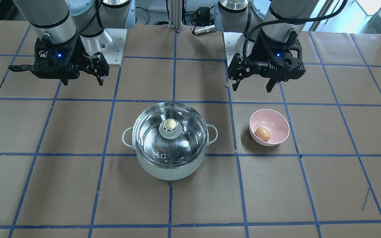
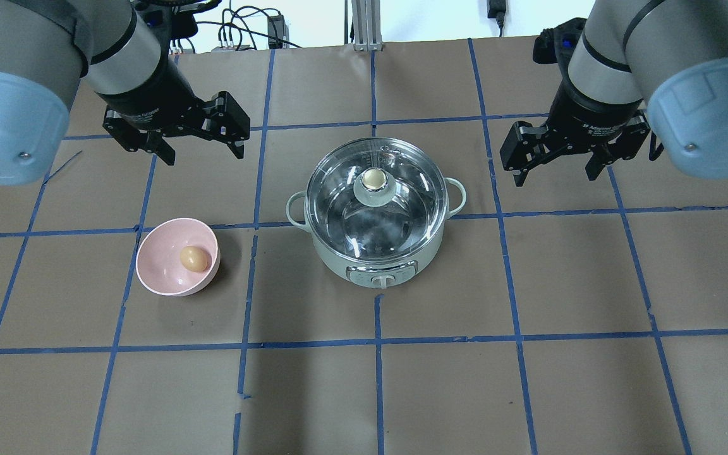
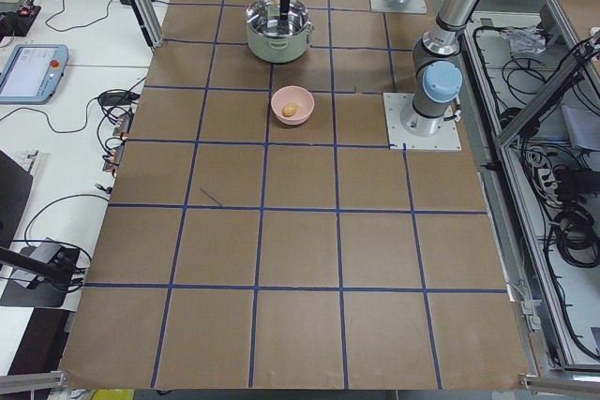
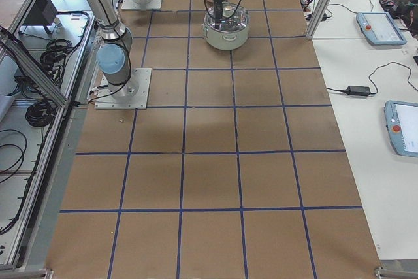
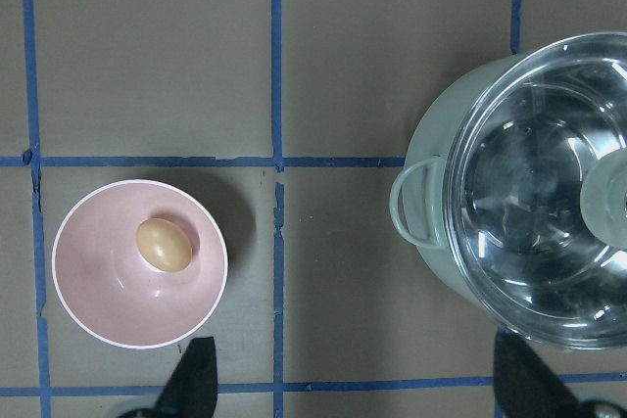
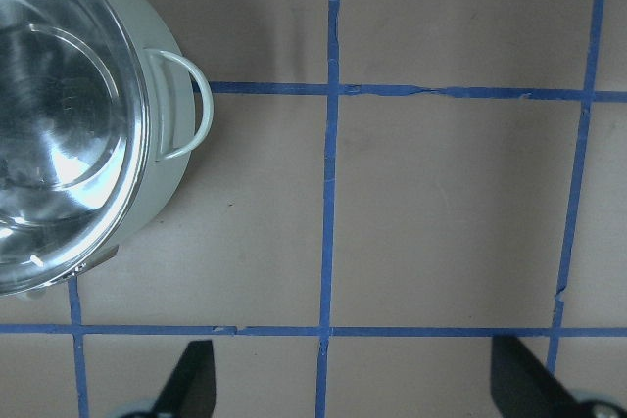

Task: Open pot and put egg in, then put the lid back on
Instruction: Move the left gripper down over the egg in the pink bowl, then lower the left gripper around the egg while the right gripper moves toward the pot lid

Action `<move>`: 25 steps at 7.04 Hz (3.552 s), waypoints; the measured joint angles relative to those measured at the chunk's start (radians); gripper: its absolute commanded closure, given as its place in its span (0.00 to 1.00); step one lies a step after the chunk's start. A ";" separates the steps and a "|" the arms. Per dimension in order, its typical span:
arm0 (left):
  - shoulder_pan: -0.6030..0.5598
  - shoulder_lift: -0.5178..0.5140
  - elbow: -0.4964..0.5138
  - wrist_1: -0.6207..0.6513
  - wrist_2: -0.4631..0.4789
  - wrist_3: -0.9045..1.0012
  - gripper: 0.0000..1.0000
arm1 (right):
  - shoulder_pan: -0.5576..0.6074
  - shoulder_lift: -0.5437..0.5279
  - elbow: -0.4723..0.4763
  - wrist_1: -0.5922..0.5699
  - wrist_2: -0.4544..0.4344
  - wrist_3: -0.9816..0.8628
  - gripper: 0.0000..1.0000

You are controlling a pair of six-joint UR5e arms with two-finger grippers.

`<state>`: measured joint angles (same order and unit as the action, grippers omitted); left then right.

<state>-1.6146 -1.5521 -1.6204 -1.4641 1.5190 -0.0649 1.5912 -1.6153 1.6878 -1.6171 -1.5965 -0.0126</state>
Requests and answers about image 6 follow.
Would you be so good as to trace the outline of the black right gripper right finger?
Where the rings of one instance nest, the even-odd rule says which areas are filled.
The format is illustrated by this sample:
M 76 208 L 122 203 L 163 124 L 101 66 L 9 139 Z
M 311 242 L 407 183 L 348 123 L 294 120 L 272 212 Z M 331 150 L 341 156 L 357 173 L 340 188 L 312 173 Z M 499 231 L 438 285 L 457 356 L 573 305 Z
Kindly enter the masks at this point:
M 490 394 L 502 417 L 580 417 L 579 402 L 515 336 L 491 341 Z

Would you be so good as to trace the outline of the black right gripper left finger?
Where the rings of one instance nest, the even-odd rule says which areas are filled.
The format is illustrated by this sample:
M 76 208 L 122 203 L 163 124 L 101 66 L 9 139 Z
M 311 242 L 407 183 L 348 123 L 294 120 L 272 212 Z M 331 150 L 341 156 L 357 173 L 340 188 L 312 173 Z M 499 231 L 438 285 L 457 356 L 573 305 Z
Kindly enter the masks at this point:
M 212 417 L 217 378 L 211 340 L 190 342 L 149 411 L 149 417 Z

